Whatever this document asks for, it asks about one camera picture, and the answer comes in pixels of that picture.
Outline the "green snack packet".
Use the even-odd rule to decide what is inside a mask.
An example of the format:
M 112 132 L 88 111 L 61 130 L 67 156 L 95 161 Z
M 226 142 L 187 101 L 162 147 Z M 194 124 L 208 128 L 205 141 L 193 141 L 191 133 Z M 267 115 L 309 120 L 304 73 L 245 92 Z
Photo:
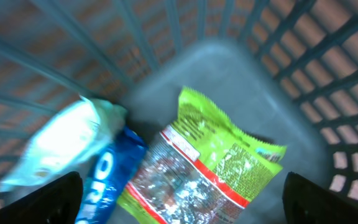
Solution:
M 281 171 L 286 150 L 185 87 L 176 120 L 156 134 L 117 202 L 139 223 L 234 223 Z

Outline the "blue oreo packet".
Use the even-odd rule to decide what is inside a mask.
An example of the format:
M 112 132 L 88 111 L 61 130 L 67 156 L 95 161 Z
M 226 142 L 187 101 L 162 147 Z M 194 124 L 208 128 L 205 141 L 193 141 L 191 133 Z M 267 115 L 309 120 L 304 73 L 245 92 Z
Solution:
M 148 146 L 127 126 L 98 155 L 83 184 L 83 198 L 75 224 L 105 224 Z

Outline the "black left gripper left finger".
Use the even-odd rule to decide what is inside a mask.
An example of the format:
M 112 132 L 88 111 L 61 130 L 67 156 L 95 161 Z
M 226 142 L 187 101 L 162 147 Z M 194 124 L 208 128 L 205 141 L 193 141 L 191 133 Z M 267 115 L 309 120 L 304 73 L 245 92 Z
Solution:
M 0 224 L 74 224 L 83 196 L 83 181 L 69 172 L 0 209 Z

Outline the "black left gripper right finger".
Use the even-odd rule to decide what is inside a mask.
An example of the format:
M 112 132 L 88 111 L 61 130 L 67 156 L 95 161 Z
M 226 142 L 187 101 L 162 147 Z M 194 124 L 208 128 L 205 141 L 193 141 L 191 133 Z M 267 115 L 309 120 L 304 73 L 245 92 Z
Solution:
M 288 224 L 358 224 L 358 207 L 294 172 L 282 195 Z

